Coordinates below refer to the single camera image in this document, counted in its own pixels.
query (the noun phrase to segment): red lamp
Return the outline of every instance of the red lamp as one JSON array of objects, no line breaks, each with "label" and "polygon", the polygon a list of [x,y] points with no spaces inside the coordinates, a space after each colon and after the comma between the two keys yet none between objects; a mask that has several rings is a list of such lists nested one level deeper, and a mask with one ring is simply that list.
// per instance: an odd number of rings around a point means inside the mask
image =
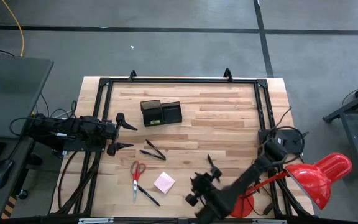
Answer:
[{"label": "red lamp", "polygon": [[254,206],[254,200],[249,199],[257,189],[274,180],[289,176],[304,190],[310,200],[317,204],[320,209],[323,209],[331,196],[331,185],[350,173],[351,170],[352,162],[340,153],[332,153],[313,165],[288,165],[285,167],[285,171],[248,189],[246,196],[240,196],[231,215],[245,217],[250,214],[252,211],[250,208]]}]

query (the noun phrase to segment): scissors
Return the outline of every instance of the scissors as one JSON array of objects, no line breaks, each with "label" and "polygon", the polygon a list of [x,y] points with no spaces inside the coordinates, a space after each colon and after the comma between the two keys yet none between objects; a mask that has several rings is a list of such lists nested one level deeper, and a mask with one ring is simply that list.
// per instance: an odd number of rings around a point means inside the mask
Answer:
[{"label": "scissors", "polygon": [[140,163],[139,161],[134,161],[131,165],[131,174],[134,178],[134,203],[136,201],[136,192],[137,192],[137,182],[139,181],[139,177],[146,170],[146,165]]}]

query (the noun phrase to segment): wooden table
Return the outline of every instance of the wooden table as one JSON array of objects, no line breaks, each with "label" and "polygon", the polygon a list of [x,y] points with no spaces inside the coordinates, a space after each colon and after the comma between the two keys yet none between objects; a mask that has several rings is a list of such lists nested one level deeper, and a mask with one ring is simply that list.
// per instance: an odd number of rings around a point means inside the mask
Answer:
[{"label": "wooden table", "polygon": [[[77,116],[93,113],[99,78],[84,77]],[[278,122],[289,107],[284,81],[280,78],[268,79],[268,87],[274,117]],[[209,171],[210,166],[206,160],[208,154],[223,173],[221,183],[214,183],[219,188],[236,180],[257,157],[257,131],[260,127],[252,85],[115,83],[112,89],[108,119],[115,120],[116,114],[123,112],[126,121],[137,127],[138,131],[121,129],[120,132],[119,141],[134,144],[134,147],[120,150],[115,157],[103,153],[93,202],[93,217],[194,217],[202,204],[198,203],[192,207],[185,201],[185,197],[191,193],[190,177],[194,177],[195,172]],[[180,101],[183,122],[145,128],[140,102],[156,99],[160,99],[162,103]],[[99,119],[103,105],[102,100]],[[290,112],[281,125],[294,125]],[[145,139],[159,147],[167,160],[160,161],[141,154],[140,149],[150,149]],[[79,152],[68,166],[62,184],[63,203],[78,185],[83,157],[84,153]],[[68,156],[63,160],[62,170],[67,159]],[[148,191],[161,207],[156,206],[140,191],[137,193],[136,203],[133,203],[129,168],[134,160],[147,165],[139,185]],[[162,172],[166,172],[176,181],[166,195],[153,185]],[[314,213],[311,201],[296,183],[287,178],[287,184],[302,206],[308,212]],[[88,189],[85,190],[83,205],[87,192]],[[283,197],[278,186],[277,194],[280,209],[284,212]],[[271,198],[264,190],[255,194],[254,198],[254,208],[258,213],[262,213],[271,203]],[[53,198],[52,212],[56,210],[57,194]],[[259,216],[252,212],[247,218],[250,217]]]}]

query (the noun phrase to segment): gray desk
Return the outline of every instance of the gray desk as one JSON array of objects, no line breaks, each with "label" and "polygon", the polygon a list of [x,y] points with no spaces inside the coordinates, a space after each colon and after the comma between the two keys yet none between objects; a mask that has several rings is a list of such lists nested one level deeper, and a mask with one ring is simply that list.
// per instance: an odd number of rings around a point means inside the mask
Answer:
[{"label": "gray desk", "polygon": [[[51,60],[0,56],[0,137],[16,138],[9,123],[31,114],[52,69]],[[15,122],[20,133],[25,120]]]},{"label": "gray desk", "polygon": [[[26,117],[38,100],[52,68],[51,60],[20,57],[0,57],[0,142],[6,147],[0,155],[0,160],[6,159],[14,149],[18,139],[12,138],[9,123],[18,117]],[[22,123],[14,126],[16,132],[21,131]],[[12,160],[14,167],[7,184],[0,189],[0,216],[5,204],[16,190],[22,187],[27,174],[26,159],[32,150],[32,140],[24,138],[19,144]]]}]

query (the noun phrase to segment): red lamp shade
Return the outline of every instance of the red lamp shade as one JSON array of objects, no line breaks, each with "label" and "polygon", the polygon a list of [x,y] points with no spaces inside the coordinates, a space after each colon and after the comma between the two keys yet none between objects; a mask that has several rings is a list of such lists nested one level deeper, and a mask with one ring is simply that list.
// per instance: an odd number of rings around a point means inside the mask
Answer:
[{"label": "red lamp shade", "polygon": [[285,168],[320,209],[331,196],[331,184],[352,170],[352,162],[340,153],[332,153],[316,164],[293,164]]}]

